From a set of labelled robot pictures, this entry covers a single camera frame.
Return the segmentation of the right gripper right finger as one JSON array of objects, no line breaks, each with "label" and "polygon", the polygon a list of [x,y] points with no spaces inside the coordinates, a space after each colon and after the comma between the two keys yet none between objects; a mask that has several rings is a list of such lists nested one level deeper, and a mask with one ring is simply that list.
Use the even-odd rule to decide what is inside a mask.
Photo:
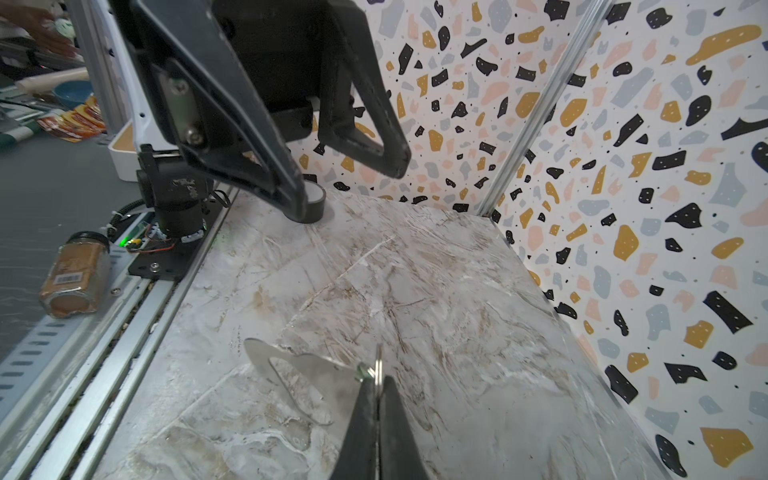
[{"label": "right gripper right finger", "polygon": [[378,473],[384,480],[427,480],[395,380],[383,379],[378,401]]}]

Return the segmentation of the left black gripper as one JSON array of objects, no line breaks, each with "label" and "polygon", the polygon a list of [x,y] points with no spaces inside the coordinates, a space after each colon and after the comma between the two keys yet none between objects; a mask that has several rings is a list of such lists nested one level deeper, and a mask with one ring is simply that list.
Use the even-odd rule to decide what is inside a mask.
[{"label": "left black gripper", "polygon": [[[308,207],[285,141],[308,136],[400,179],[411,150],[352,1],[112,1],[148,108],[194,170],[293,220]],[[358,130],[358,95],[378,141]]]}]

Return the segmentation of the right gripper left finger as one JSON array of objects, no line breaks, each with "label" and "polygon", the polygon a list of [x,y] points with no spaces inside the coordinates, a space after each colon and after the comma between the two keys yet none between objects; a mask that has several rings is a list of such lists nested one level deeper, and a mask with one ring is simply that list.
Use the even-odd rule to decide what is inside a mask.
[{"label": "right gripper left finger", "polygon": [[330,480],[377,477],[378,400],[372,379],[362,382]]}]

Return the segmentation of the metal keyring plate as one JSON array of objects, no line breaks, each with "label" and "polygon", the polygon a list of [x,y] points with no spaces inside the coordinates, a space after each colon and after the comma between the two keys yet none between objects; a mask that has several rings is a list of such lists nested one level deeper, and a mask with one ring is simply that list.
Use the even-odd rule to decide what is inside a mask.
[{"label": "metal keyring plate", "polygon": [[244,351],[257,372],[303,419],[340,437],[346,430],[361,381],[357,371],[325,357],[295,354],[256,338]]}]

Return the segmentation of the green capped key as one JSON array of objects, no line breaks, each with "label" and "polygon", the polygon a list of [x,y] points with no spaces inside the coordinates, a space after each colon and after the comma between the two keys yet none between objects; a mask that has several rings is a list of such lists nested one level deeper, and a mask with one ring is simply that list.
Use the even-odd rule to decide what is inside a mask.
[{"label": "green capped key", "polygon": [[359,382],[366,380],[373,380],[375,377],[375,369],[368,364],[361,362],[355,368],[355,379]]}]

